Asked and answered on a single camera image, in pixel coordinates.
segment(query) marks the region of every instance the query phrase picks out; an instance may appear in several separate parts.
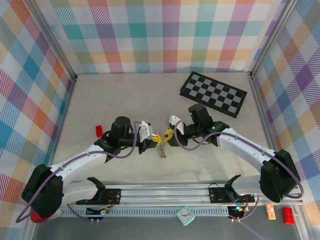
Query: plaid fabric backdrop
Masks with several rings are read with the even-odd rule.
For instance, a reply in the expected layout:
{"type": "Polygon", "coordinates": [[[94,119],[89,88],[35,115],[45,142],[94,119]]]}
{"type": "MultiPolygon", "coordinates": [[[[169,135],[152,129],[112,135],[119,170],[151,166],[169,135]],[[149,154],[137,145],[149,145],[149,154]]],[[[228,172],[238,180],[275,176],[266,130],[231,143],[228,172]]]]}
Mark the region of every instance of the plaid fabric backdrop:
{"type": "Polygon", "coordinates": [[[257,74],[277,147],[291,153],[320,236],[320,0],[300,0],[257,74]]]}
{"type": "Polygon", "coordinates": [[[287,0],[37,0],[77,73],[252,68],[287,0]]]}
{"type": "Polygon", "coordinates": [[[71,87],[23,0],[0,0],[0,240],[19,235],[22,190],[50,159],[71,87]]]}

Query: white table surface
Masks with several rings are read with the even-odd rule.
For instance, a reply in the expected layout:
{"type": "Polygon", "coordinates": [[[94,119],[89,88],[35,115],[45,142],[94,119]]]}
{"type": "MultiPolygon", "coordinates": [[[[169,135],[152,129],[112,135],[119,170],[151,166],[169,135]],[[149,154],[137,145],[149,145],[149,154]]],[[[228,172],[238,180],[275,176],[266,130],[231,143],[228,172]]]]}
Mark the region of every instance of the white table surface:
{"type": "MultiPolygon", "coordinates": [[[[204,73],[247,92],[237,118],[207,107],[213,121],[223,121],[244,137],[267,147],[246,73],[204,73]]],[[[75,86],[53,163],[60,163],[90,147],[97,140],[97,125],[110,129],[118,116],[150,122],[164,134],[166,119],[175,115],[192,123],[188,108],[196,102],[180,96],[189,73],[80,75],[75,86]]],[[[188,147],[194,147],[192,140],[188,147]]],[[[255,175],[257,170],[234,153],[214,145],[195,151],[166,147],[161,159],[156,148],[125,159],[112,159],[89,169],[76,180],[96,177],[100,181],[205,181],[229,180],[237,174],[255,175]]]]}

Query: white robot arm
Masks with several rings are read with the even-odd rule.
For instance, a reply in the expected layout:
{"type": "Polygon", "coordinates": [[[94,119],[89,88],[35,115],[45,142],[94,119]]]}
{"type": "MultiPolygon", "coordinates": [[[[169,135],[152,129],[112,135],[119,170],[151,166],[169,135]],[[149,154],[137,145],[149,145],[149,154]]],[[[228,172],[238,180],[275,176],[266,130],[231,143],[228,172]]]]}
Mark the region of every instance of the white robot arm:
{"type": "Polygon", "coordinates": [[[228,149],[260,172],[260,175],[236,175],[230,179],[225,184],[225,191],[231,200],[247,194],[263,194],[271,201],[279,203],[297,184],[300,185],[297,169],[287,151],[277,152],[265,148],[241,136],[227,124],[221,121],[214,122],[205,106],[200,103],[189,107],[188,111],[193,124],[185,125],[176,116],[168,118],[169,129],[165,133],[165,141],[170,146],[195,150],[199,145],[195,148],[185,147],[188,140],[202,137],[201,143],[206,141],[228,149]]]}
{"type": "Polygon", "coordinates": [[[110,131],[105,132],[84,152],[49,167],[44,164],[37,166],[21,196],[39,215],[38,219],[42,221],[56,218],[61,205],[94,197],[100,198],[103,195],[101,190],[103,191],[105,186],[97,179],[89,177],[85,181],[71,183],[77,176],[83,176],[87,170],[112,158],[126,158],[135,147],[138,147],[139,154],[146,149],[155,148],[158,142],[153,138],[154,128],[144,121],[134,122],[136,123],[139,123],[139,130],[137,131],[134,125],[133,133],[130,119],[124,116],[117,117],[110,131]],[[127,155],[118,156],[121,150],[129,147],[132,149],[127,155]]]}

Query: clock face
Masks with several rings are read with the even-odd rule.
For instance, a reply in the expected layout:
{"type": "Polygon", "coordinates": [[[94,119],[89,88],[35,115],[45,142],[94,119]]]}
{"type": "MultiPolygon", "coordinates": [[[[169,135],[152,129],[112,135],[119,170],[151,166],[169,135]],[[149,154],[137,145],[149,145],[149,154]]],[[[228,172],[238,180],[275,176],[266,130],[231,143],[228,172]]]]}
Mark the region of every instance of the clock face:
{"type": "Polygon", "coordinates": [[[189,223],[192,222],[193,219],[195,219],[195,216],[193,215],[193,213],[186,206],[182,208],[180,211],[178,211],[176,215],[178,216],[178,218],[180,219],[180,221],[184,226],[188,225],[189,223]]]}

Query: chessboard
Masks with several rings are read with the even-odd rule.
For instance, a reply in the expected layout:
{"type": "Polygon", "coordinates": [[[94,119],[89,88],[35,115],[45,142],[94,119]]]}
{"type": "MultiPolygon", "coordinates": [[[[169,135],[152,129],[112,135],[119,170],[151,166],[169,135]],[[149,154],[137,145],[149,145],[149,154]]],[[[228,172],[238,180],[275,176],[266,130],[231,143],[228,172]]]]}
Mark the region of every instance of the chessboard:
{"type": "Polygon", "coordinates": [[[247,92],[193,71],[180,95],[236,118],[247,92]]]}

